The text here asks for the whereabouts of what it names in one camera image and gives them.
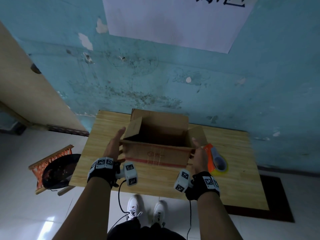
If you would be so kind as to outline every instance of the wristband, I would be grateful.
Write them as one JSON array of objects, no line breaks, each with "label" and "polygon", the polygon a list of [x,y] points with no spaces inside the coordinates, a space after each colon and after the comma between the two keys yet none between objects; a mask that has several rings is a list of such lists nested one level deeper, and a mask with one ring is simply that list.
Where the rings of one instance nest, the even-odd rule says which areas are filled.
[{"label": "wristband", "polygon": [[189,187],[185,191],[188,200],[198,200],[206,192],[215,192],[220,197],[219,185],[209,172],[203,171],[192,177],[194,179],[192,182],[193,187]]},{"label": "wristband", "polygon": [[113,162],[113,159],[109,157],[101,157],[91,165],[87,182],[89,182],[92,177],[99,177],[107,181],[112,188],[117,182],[116,173],[120,173],[120,163]]}]

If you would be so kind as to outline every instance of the beige door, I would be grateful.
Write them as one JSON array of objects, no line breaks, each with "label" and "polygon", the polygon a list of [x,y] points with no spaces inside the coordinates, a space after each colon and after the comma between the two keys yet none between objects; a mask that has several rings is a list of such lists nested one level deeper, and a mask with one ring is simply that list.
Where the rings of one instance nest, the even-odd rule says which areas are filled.
[{"label": "beige door", "polygon": [[0,101],[26,120],[85,130],[76,115],[0,22]]}]

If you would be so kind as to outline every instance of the white paper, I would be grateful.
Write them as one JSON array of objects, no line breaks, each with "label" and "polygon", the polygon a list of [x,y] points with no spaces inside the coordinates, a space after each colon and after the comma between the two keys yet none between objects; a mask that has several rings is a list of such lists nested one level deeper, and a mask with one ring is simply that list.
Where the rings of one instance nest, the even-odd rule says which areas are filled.
[{"label": "white paper", "polygon": [[228,53],[257,0],[209,1],[103,0],[103,5],[111,35]]}]

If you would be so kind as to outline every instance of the wire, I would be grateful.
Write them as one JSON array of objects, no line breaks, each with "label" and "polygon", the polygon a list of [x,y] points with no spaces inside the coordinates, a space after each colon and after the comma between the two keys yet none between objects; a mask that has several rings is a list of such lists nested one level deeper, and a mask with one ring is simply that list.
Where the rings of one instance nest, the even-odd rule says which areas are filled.
[{"label": "wire", "polygon": [[121,189],[121,185],[122,185],[125,181],[127,181],[127,180],[124,180],[124,181],[120,184],[119,190],[118,190],[119,206],[120,206],[121,211],[122,211],[125,215],[124,215],[123,217],[121,217],[119,220],[117,220],[117,222],[110,228],[110,230],[108,231],[107,234],[109,234],[109,232],[111,231],[111,229],[113,229],[113,227],[114,227],[122,218],[124,218],[125,216],[127,216],[127,215],[130,214],[130,212],[128,212],[128,211],[127,211],[127,212],[123,211],[123,210],[122,210],[122,207],[121,207],[121,204],[120,204],[120,189]]},{"label": "wire", "polygon": [[186,240],[188,240],[188,235],[189,235],[189,232],[191,230],[191,200],[189,200],[189,203],[190,203],[190,228],[189,228],[188,233],[186,234]]}]

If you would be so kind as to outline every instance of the table top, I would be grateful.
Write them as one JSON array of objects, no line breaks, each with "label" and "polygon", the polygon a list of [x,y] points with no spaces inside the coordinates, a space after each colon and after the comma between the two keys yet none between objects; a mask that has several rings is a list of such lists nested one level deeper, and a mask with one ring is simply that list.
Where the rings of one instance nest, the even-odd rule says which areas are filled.
[{"label": "table top", "polygon": [[[99,111],[69,185],[86,186],[91,164],[102,157],[110,139],[121,127],[127,127],[129,122],[130,114]],[[197,125],[189,124],[189,128],[195,126]],[[215,176],[223,204],[269,210],[248,133],[210,126],[202,127],[208,142],[217,148],[229,164],[227,173]],[[186,199],[184,193],[174,189],[174,182],[181,169],[138,162],[134,162],[134,165],[138,173],[138,184],[131,187],[123,184],[122,192]]]}]

